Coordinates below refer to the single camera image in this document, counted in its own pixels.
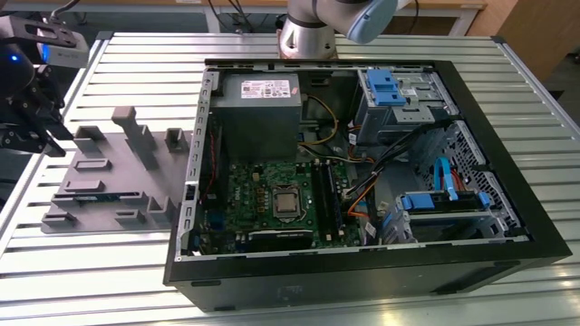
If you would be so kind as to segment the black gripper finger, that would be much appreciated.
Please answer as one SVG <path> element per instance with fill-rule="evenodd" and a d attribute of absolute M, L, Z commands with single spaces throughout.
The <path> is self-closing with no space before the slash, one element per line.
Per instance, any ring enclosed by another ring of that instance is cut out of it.
<path fill-rule="evenodd" d="M 67 152 L 44 129 L 2 123 L 2 149 L 64 157 Z"/>
<path fill-rule="evenodd" d="M 55 69 L 50 65 L 39 65 L 28 85 L 36 120 L 42 129 L 48 131 L 58 140 L 72 140 L 74 136 L 64 126 L 62 109 L 64 96 L 59 88 Z"/>

